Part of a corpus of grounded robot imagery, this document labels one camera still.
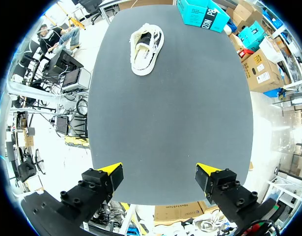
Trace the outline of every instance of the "cyan box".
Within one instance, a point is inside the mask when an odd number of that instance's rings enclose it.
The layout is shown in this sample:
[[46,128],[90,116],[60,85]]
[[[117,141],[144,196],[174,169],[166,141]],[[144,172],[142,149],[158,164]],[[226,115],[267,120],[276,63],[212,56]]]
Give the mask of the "cyan box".
[[211,0],[178,0],[177,7],[186,25],[222,32],[229,16]]
[[255,21],[252,26],[245,27],[238,36],[246,48],[255,52],[259,49],[265,32],[259,23]]

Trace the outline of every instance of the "black bolt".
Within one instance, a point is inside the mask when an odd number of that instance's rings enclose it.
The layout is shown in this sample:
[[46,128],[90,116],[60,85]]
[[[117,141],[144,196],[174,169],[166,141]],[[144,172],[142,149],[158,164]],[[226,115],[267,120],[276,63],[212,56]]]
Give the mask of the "black bolt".
[[241,206],[242,204],[245,203],[245,200],[243,198],[240,198],[237,202],[236,202],[236,206]]
[[67,198],[68,197],[68,193],[66,191],[61,191],[60,195],[62,198]]
[[221,188],[222,188],[222,190],[225,190],[225,189],[227,189],[229,186],[228,186],[228,184],[224,184]]
[[74,198],[72,202],[73,202],[75,205],[81,204],[80,198]]

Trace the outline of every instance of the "desk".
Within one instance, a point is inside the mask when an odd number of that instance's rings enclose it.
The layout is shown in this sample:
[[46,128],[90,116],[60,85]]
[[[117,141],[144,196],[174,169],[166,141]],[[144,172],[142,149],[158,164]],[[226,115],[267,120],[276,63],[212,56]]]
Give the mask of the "desk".
[[[132,32],[160,26],[153,71],[131,71]],[[94,168],[123,163],[113,200],[168,205],[204,199],[197,162],[230,168],[245,182],[253,120],[245,73],[228,36],[184,25],[173,5],[117,13],[102,41],[88,101]]]
[[110,24],[110,18],[108,17],[105,8],[109,7],[109,6],[113,6],[122,2],[126,2],[126,1],[130,1],[130,0],[104,0],[100,5],[100,10],[102,12],[102,15],[104,16],[105,20],[107,21],[108,24]]

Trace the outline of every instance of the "shoe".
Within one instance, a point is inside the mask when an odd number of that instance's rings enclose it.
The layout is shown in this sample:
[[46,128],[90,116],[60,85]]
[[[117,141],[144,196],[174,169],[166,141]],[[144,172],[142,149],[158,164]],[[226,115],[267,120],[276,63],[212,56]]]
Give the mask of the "shoe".
[[70,46],[70,50],[73,51],[75,48],[79,48],[81,46],[81,43],[79,43],[76,46]]
[[74,58],[74,56],[76,55],[77,51],[78,51],[78,48],[75,48],[74,50],[72,50],[71,56],[72,56],[73,58]]
[[136,75],[147,75],[152,72],[155,61],[164,44],[164,33],[156,25],[145,23],[131,34],[131,69]]

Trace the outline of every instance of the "white container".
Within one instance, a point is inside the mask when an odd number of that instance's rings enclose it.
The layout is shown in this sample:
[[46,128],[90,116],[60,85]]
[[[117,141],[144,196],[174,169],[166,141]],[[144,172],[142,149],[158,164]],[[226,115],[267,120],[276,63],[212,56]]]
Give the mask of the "white container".
[[259,45],[265,57],[273,63],[278,63],[284,60],[283,54],[277,45],[273,45],[272,42],[266,36]]
[[297,46],[295,45],[294,41],[292,41],[290,44],[288,44],[288,48],[292,54],[294,54],[297,57],[300,57],[300,51],[298,50]]

